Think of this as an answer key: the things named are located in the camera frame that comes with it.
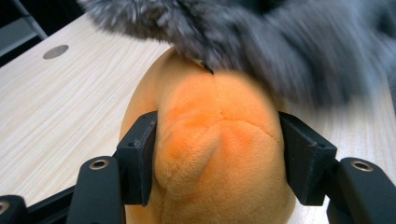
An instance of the gray fur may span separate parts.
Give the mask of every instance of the gray fur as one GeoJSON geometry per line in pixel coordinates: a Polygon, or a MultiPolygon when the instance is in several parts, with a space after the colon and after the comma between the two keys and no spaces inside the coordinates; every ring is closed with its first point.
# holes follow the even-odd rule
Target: gray fur
{"type": "Polygon", "coordinates": [[[294,0],[263,15],[236,0],[78,0],[99,28],[175,44],[313,106],[370,98],[396,64],[394,0],[294,0]]]}

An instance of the light wood surface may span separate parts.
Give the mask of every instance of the light wood surface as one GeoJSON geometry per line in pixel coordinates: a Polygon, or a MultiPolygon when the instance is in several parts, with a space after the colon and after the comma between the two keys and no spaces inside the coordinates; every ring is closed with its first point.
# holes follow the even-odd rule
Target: light wood surface
{"type": "MultiPolygon", "coordinates": [[[[134,88],[168,45],[98,32],[85,16],[0,69],[0,195],[28,205],[76,183],[80,165],[112,155],[134,88]],[[44,60],[50,49],[69,46],[44,60]]],[[[389,90],[369,109],[290,112],[338,146],[337,158],[382,167],[396,182],[396,121],[389,90]]],[[[328,223],[326,206],[296,205],[290,223],[328,223]]]]}

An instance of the orange plush toy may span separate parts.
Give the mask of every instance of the orange plush toy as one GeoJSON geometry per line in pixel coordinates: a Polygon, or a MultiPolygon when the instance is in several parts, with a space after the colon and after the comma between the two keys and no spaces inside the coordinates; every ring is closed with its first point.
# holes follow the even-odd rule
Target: orange plush toy
{"type": "Polygon", "coordinates": [[[122,123],[158,110],[148,206],[131,223],[286,223],[294,207],[271,94],[249,76],[211,74],[169,49],[136,88],[122,123]]]}

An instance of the wood grain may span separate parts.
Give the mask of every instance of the wood grain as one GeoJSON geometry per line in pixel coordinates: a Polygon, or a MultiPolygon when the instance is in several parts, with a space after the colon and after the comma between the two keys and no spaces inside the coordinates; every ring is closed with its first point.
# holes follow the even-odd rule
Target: wood grain
{"type": "MultiPolygon", "coordinates": [[[[112,155],[120,124],[140,78],[168,45],[96,31],[86,16],[0,69],[0,195],[28,205],[76,183],[80,165],[112,155]],[[68,45],[51,60],[43,55],[68,45]]],[[[384,88],[371,108],[290,112],[339,148],[381,166],[396,182],[396,121],[384,88]]],[[[297,204],[290,223],[328,223],[326,206],[297,204]]]]}

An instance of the plush fabric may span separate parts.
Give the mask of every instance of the plush fabric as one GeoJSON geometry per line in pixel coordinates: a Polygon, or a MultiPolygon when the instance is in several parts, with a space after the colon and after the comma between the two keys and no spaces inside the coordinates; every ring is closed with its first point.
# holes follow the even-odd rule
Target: plush fabric
{"type": "Polygon", "coordinates": [[[122,123],[158,110],[148,206],[134,223],[286,223],[294,207],[276,106],[237,72],[212,75],[169,49],[144,75],[122,123]]]}

